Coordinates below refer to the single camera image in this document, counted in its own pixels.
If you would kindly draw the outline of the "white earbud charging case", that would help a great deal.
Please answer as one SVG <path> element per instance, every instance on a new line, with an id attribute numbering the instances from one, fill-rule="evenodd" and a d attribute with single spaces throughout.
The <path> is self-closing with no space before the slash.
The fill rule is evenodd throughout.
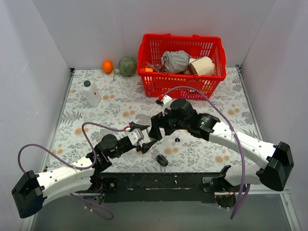
<path id="1" fill-rule="evenodd" d="M 148 138 L 148 137 L 149 137 L 149 132 L 150 132 L 150 129 L 149 129 L 149 128 L 147 128 L 147 129 L 145 129 L 145 130 L 142 131 L 142 133 L 143 133 L 143 135 L 144 135 L 145 138 Z"/>

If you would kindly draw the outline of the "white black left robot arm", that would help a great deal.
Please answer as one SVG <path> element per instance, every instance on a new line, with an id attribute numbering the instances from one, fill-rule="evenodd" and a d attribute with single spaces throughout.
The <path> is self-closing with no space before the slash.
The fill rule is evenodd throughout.
<path id="1" fill-rule="evenodd" d="M 41 173 L 22 169 L 23 175 L 12 189 L 19 217 L 30 217 L 47 203 L 68 194 L 88 189 L 98 192 L 103 184 L 97 174 L 112 165 L 111 159 L 119 158 L 132 149 L 144 154 L 157 142 L 155 138 L 144 142 L 143 132 L 149 135 L 150 130 L 150 126 L 131 122 L 122 129 L 125 133 L 123 138 L 107 134 L 96 146 L 91 146 L 90 153 L 71 164 L 63 161 L 63 167 Z"/>

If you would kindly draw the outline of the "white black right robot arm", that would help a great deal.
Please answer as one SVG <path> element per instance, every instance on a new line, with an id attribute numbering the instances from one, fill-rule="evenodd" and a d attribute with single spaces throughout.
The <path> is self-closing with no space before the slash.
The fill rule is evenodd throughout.
<path id="1" fill-rule="evenodd" d="M 248 158 L 254 164 L 245 169 L 225 167 L 218 178 L 218 187 L 229 191 L 240 184 L 262 183 L 271 190 L 281 192 L 294 167 L 290 145 L 285 142 L 273 144 L 236 132 L 219 118 L 208 113 L 198 113 L 186 99 L 173 100 L 160 96 L 156 103 L 162 112 L 152 116 L 149 137 L 161 140 L 176 130 L 185 130 L 195 138 L 222 145 Z"/>

